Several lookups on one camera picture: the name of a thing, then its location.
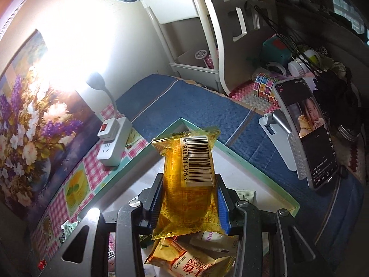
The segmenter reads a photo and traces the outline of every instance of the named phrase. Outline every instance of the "woman on phone screen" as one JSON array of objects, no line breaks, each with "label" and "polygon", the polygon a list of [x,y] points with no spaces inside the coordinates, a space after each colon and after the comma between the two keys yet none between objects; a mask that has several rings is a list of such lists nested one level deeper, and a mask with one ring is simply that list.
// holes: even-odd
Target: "woman on phone screen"
[{"label": "woman on phone screen", "polygon": [[299,103],[302,115],[298,117],[300,124],[300,138],[318,129],[325,124],[324,119],[320,117],[318,108],[312,98],[308,98]]}]

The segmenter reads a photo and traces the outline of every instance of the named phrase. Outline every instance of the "phone screen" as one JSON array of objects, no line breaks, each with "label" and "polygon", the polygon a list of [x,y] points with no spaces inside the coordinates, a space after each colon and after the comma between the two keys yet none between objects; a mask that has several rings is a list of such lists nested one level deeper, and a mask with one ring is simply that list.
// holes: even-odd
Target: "phone screen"
[{"label": "phone screen", "polygon": [[317,188],[338,168],[328,126],[303,79],[277,84],[275,90],[297,129],[309,164],[313,186]]}]

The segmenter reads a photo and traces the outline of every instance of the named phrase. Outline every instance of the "blue mat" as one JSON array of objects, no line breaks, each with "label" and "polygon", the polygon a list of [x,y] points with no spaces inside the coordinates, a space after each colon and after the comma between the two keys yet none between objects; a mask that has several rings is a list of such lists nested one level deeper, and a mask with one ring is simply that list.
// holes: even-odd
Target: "blue mat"
[{"label": "blue mat", "polygon": [[363,187],[349,174],[319,191],[286,167],[260,127],[260,115],[199,86],[164,75],[150,75],[117,100],[119,112],[147,141],[184,118],[198,127],[218,126],[218,140],[264,172],[300,204],[296,221],[333,269],[339,264],[359,215]]}]

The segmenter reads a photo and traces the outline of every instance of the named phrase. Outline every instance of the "metal screw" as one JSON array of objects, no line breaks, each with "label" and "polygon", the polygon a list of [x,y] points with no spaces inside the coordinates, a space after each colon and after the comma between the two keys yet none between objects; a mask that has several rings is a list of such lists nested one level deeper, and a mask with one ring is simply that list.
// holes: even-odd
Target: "metal screw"
[{"label": "metal screw", "polygon": [[130,207],[139,207],[141,205],[140,200],[133,200],[130,202]]},{"label": "metal screw", "polygon": [[288,216],[290,214],[290,212],[286,210],[285,208],[278,210],[278,212],[281,216]]},{"label": "metal screw", "polygon": [[240,200],[240,201],[237,202],[237,206],[245,208],[245,207],[249,206],[249,202],[247,202],[245,200]]}]

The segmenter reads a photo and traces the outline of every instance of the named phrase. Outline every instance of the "woman's hair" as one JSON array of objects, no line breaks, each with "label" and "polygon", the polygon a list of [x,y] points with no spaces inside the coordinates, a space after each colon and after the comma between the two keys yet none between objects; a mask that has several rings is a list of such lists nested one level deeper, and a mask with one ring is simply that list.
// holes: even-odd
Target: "woman's hair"
[{"label": "woman's hair", "polygon": [[310,117],[310,113],[308,112],[307,110],[307,101],[310,100],[314,105],[315,105],[315,102],[312,98],[307,98],[301,102],[298,103],[298,106],[300,107],[301,109],[301,113],[304,115],[304,117],[306,118],[309,126],[312,128],[314,126],[313,124],[313,121],[311,120],[311,117]]}]

